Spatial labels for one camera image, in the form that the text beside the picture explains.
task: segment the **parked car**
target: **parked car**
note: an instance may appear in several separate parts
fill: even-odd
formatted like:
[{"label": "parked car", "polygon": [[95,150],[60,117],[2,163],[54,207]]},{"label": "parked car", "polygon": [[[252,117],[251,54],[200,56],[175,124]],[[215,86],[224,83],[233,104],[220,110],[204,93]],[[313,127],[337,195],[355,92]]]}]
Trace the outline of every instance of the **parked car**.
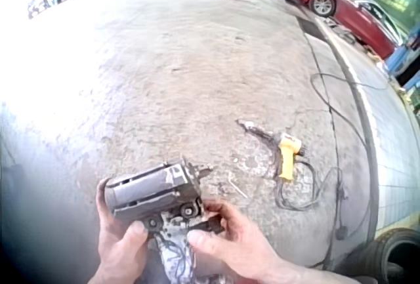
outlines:
[{"label": "parked car", "polygon": [[318,16],[333,17],[383,60],[403,39],[395,22],[374,0],[300,0]]}]

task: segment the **hand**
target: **hand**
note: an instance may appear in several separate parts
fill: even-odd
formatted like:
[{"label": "hand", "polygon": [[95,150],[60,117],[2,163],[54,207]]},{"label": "hand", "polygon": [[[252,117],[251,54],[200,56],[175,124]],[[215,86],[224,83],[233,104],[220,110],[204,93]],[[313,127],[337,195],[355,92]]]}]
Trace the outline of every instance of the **hand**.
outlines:
[{"label": "hand", "polygon": [[100,221],[100,265],[89,283],[132,284],[146,265],[148,234],[140,221],[135,221],[126,228],[114,218],[105,204],[104,190],[107,181],[101,180],[96,191]]},{"label": "hand", "polygon": [[188,233],[188,241],[196,251],[221,260],[244,278],[261,283],[272,282],[273,270],[276,271],[276,282],[273,283],[292,283],[291,280],[298,276],[292,265],[276,254],[258,226],[233,205],[219,200],[204,201],[204,205],[207,211],[220,213],[223,217],[226,238],[193,230]]}]

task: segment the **power tool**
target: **power tool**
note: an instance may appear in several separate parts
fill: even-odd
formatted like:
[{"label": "power tool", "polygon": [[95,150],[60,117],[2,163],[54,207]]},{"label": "power tool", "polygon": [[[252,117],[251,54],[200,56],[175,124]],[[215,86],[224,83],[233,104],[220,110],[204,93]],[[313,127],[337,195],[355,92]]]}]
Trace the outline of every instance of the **power tool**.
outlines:
[{"label": "power tool", "polygon": [[306,146],[302,144],[302,141],[287,133],[274,134],[273,132],[267,132],[263,128],[257,127],[251,121],[238,119],[236,123],[243,127],[246,132],[253,133],[279,148],[282,153],[282,172],[280,173],[280,178],[289,181],[293,180],[295,155],[303,157],[306,153]]},{"label": "power tool", "polygon": [[236,123],[241,126],[245,132],[249,132],[257,138],[261,139],[265,144],[273,151],[273,155],[279,156],[276,158],[276,169],[274,171],[274,179],[276,181],[276,189],[274,192],[274,199],[277,206],[282,209],[292,210],[292,211],[305,211],[313,204],[318,201],[318,196],[322,188],[324,188],[324,183],[322,187],[315,189],[315,186],[318,185],[316,182],[315,170],[314,167],[307,163],[306,161],[296,161],[296,163],[301,163],[307,166],[312,173],[313,179],[313,188],[312,188],[312,199],[305,203],[304,205],[294,205],[289,200],[286,200],[283,196],[283,183],[284,180],[291,182],[293,180],[293,167],[295,164],[295,156],[305,156],[306,146],[302,144],[302,141],[291,136],[287,133],[273,133],[265,131],[263,128],[256,126],[252,121],[246,121],[243,119],[236,120]]},{"label": "power tool", "polygon": [[188,231],[222,232],[220,215],[205,219],[201,200],[200,180],[212,170],[181,157],[106,185],[105,202],[111,213],[127,224],[141,220],[156,239],[171,284],[194,279],[196,261],[186,240]]}]

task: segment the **car wheel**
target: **car wheel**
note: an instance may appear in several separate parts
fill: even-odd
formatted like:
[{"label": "car wheel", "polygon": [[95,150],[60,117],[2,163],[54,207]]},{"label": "car wheel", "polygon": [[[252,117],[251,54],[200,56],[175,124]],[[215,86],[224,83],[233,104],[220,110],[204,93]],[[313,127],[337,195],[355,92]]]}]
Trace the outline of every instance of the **car wheel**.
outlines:
[{"label": "car wheel", "polygon": [[309,0],[309,7],[318,16],[328,17],[335,12],[335,0]]}]

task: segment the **stained floor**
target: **stained floor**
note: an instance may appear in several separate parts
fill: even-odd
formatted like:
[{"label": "stained floor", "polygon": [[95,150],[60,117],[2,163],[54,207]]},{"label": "stained floor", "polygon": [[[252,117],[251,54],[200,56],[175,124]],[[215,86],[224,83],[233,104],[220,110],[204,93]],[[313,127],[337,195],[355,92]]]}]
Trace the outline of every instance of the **stained floor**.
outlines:
[{"label": "stained floor", "polygon": [[[231,200],[302,265],[327,253],[339,166],[343,221],[362,226],[346,249],[366,240],[366,152],[311,87],[311,47],[321,71],[343,73],[296,16],[283,0],[68,0],[5,33],[2,166],[17,163],[25,176],[2,182],[2,224],[18,267],[44,283],[86,282],[98,263],[97,182],[180,153],[214,164],[204,194]],[[314,85],[361,132],[348,85]],[[237,118],[301,138],[320,180],[333,169],[315,208],[275,206],[271,153]],[[288,193],[302,202],[310,174],[297,167],[296,176]]]}]

